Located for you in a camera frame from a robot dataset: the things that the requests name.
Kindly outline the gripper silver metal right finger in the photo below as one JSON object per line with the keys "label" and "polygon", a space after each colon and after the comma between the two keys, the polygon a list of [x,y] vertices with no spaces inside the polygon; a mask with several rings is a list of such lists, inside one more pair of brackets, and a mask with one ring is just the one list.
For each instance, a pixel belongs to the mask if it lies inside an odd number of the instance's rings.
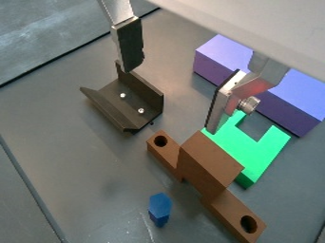
{"label": "gripper silver metal right finger", "polygon": [[278,85],[288,67],[258,51],[252,52],[248,73],[239,69],[217,86],[205,118],[204,127],[213,134],[236,110],[251,114],[260,100],[256,95]]}

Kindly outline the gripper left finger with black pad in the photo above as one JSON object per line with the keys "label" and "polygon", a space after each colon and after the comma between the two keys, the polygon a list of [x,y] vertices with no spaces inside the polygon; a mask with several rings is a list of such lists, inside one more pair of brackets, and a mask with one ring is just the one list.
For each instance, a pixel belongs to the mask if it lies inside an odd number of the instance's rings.
{"label": "gripper left finger with black pad", "polygon": [[129,0],[96,0],[110,24],[121,70],[130,72],[143,62],[141,22]]}

